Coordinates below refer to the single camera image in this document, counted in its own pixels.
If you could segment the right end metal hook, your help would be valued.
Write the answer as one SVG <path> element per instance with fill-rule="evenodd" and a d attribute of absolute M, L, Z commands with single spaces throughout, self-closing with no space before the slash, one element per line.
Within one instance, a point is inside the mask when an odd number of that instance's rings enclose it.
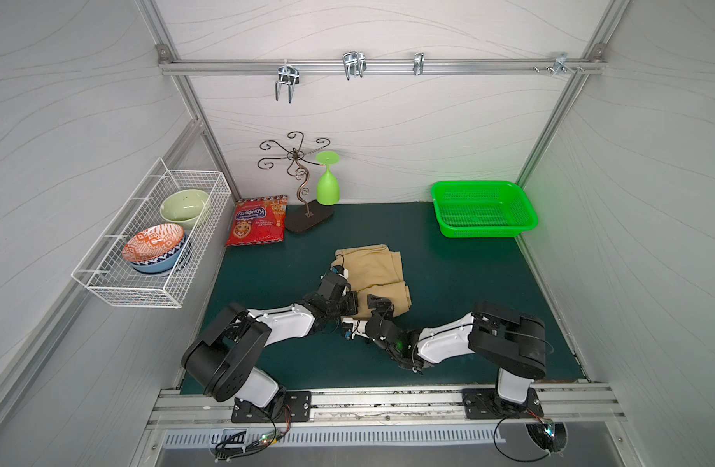
<path fill-rule="evenodd" d="M 534 66 L 533 71 L 534 73 L 548 74 L 549 76 L 555 77 L 559 75 L 575 76 L 578 74 L 582 74 L 585 69 L 581 66 L 569 65 L 568 55 L 566 53 L 562 53 L 559 54 L 557 58 L 554 58 L 552 64 L 544 68 Z"/>

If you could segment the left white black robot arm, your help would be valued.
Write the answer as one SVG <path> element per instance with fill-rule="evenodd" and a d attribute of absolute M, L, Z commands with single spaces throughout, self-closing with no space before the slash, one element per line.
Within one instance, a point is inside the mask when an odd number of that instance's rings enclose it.
<path fill-rule="evenodd" d="M 357 293 L 343 266 L 330 268 L 316 291 L 277 309 L 225 307 L 188 347 L 182 367 L 217 402 L 237 399 L 277 418 L 286 390 L 256 367 L 266 346 L 305 338 L 358 312 Z"/>

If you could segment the double prong metal hook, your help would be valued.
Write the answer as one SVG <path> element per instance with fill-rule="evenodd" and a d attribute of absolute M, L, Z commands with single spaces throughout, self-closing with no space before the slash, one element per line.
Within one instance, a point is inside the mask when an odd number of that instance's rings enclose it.
<path fill-rule="evenodd" d="M 300 83 L 300 72 L 295 67 L 285 64 L 278 68 L 275 82 L 275 101 L 279 101 L 283 93 L 287 94 L 287 102 L 292 103 L 296 86 Z"/>

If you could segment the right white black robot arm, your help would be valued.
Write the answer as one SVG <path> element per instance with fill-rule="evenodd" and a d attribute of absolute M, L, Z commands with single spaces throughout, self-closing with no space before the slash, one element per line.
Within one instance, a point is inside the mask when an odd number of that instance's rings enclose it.
<path fill-rule="evenodd" d="M 531 385 L 546 376 L 548 342 L 538 317 L 481 301 L 458 320 L 407 331 L 394 322 L 391 301 L 370 296 L 369 303 L 374 305 L 369 318 L 342 320 L 344 335 L 373 342 L 402 369 L 419 374 L 448 359 L 475 354 L 499 368 L 493 400 L 515 407 L 528 404 Z"/>

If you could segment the dark green table mat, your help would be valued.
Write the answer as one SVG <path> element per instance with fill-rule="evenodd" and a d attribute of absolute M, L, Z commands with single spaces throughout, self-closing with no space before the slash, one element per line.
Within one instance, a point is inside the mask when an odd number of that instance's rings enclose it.
<path fill-rule="evenodd" d="M 337 250 L 384 244 L 400 253 L 412 306 L 398 319 L 412 330 L 440 326 L 489 301 L 540 318 L 546 328 L 547 377 L 583 375 L 513 239 L 449 239 L 431 204 L 343 204 L 314 229 L 280 243 L 230 247 L 204 322 L 229 304 L 285 307 L 314 291 Z M 456 357 L 421 374 L 401 369 L 375 344 L 348 341 L 338 329 L 266 348 L 258 367 L 289 389 L 492 383 L 497 369 L 476 356 Z"/>

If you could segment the red snack bag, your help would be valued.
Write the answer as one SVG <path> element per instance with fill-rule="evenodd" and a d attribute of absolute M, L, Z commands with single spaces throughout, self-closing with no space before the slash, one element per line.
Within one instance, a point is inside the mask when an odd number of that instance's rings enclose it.
<path fill-rule="evenodd" d="M 226 247 L 283 242 L 289 197 L 247 198 L 236 202 Z"/>

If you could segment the small metal bracket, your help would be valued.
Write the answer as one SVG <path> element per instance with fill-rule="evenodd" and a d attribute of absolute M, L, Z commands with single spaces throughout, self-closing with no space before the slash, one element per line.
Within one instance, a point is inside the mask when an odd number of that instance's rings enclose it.
<path fill-rule="evenodd" d="M 413 58 L 413 75 L 421 76 L 424 73 L 425 54 L 416 53 Z"/>

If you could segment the right black mount plate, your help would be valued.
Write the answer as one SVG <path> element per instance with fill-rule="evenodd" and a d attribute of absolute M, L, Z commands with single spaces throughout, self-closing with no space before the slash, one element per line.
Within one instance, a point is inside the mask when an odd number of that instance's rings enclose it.
<path fill-rule="evenodd" d="M 501 420 L 502 418 L 544 418 L 538 393 L 530 387 L 523 404 L 499 397 L 495 388 L 462 390 L 464 415 L 468 420 Z"/>

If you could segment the green plastic goblet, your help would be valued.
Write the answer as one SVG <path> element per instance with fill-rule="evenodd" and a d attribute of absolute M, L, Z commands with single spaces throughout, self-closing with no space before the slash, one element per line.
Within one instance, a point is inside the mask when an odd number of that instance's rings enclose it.
<path fill-rule="evenodd" d="M 340 162 L 340 156 L 332 151 L 318 153 L 317 162 L 324 166 L 324 174 L 317 186 L 317 201 L 325 206 L 338 204 L 340 201 L 340 186 L 331 169 Z"/>

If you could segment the aluminium top rail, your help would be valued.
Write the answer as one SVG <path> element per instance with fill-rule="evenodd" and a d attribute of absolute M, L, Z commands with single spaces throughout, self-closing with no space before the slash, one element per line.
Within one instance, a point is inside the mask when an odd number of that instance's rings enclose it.
<path fill-rule="evenodd" d="M 491 75 L 546 75 L 534 73 L 533 67 L 544 68 L 554 58 L 502 58 L 501 60 L 473 60 L 462 58 L 425 58 L 421 76 L 491 76 Z M 608 64 L 602 60 L 579 60 L 568 58 L 569 65 L 581 66 L 582 74 L 601 74 Z M 369 76 L 414 76 L 413 58 L 379 60 L 367 58 Z M 159 68 L 166 76 L 225 76 L 225 77 L 270 77 L 277 75 L 278 68 L 289 64 L 300 72 L 300 77 L 341 76 L 345 77 L 343 61 L 337 60 L 176 60 L 161 63 Z"/>

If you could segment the white vent grille strip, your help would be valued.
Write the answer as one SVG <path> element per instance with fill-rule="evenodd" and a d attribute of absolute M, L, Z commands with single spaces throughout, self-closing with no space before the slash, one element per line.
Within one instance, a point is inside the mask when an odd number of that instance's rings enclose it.
<path fill-rule="evenodd" d="M 165 449 L 213 449 L 226 438 L 233 447 L 244 447 L 267 434 L 260 428 L 172 429 L 166 432 Z M 501 431 L 493 424 L 295 427 L 279 441 L 278 448 L 307 447 L 430 447 L 503 445 Z"/>

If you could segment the dark metal scroll stand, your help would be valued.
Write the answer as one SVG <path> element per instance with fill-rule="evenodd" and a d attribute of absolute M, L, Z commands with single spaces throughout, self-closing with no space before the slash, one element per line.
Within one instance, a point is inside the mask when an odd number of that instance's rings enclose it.
<path fill-rule="evenodd" d="M 315 140 L 316 148 L 312 150 L 303 150 L 305 134 L 294 130 L 287 134 L 287 139 L 293 142 L 291 147 L 286 147 L 277 140 L 267 139 L 259 144 L 261 151 L 272 151 L 274 148 L 279 148 L 285 155 L 283 156 L 265 156 L 258 160 L 258 168 L 269 170 L 275 167 L 277 161 L 288 161 L 287 175 L 294 178 L 298 183 L 298 188 L 295 191 L 295 198 L 301 203 L 301 206 L 289 208 L 285 219 L 285 228 L 291 234 L 304 234 L 314 227 L 328 220 L 334 212 L 330 206 L 320 204 L 317 200 L 306 200 L 309 194 L 309 183 L 311 180 L 310 165 L 316 167 L 318 164 L 309 161 L 308 157 L 318 152 L 326 150 L 331 144 L 329 138 L 319 137 Z"/>

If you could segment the metal clip hook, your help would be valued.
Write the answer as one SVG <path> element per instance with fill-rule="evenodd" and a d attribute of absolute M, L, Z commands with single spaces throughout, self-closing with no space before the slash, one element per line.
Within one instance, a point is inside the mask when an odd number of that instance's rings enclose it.
<path fill-rule="evenodd" d="M 353 77 L 362 78 L 367 70 L 366 57 L 361 52 L 347 52 L 342 56 L 345 77 L 350 81 Z"/>

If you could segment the tan long pants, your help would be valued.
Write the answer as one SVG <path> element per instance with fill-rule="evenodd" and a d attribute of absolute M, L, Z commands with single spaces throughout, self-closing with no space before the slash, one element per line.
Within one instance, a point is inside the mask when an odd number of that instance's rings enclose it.
<path fill-rule="evenodd" d="M 369 295 L 390 300 L 394 316 L 410 310 L 412 301 L 404 279 L 401 254 L 390 251 L 386 244 L 336 250 L 332 264 L 343 266 L 348 271 L 349 284 L 358 294 L 358 309 L 353 319 L 367 320 L 371 317 L 367 303 Z"/>

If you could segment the light green ceramic bowl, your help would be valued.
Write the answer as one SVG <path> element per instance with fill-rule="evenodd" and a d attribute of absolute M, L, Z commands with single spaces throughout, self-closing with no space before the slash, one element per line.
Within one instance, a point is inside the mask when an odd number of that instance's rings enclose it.
<path fill-rule="evenodd" d="M 210 195 L 203 190 L 181 190 L 161 202 L 159 214 L 165 222 L 190 232 L 208 214 L 209 200 Z"/>

